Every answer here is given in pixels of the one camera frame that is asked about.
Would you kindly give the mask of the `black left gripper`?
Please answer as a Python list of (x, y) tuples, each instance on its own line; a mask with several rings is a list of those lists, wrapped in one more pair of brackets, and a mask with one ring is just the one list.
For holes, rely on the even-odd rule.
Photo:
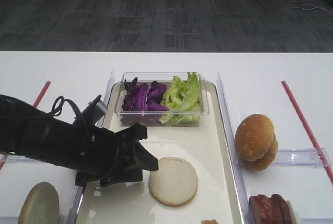
[(158, 159), (137, 142), (147, 138), (146, 126), (139, 123), (119, 132), (64, 123), (59, 128), (61, 166), (77, 171), (75, 185), (80, 187), (92, 181), (102, 187), (134, 182), (135, 169), (159, 169)]

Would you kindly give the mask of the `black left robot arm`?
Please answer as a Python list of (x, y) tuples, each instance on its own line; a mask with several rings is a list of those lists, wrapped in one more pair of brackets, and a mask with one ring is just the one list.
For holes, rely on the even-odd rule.
[(134, 124), (116, 133), (97, 127), (106, 112), (99, 97), (83, 111), (69, 101), (75, 120), (67, 123), (58, 119), (65, 103), (59, 96), (46, 113), (1, 95), (1, 152), (76, 170), (80, 187), (92, 181), (101, 187), (140, 182), (144, 170), (158, 170), (158, 160), (141, 145), (145, 126)]

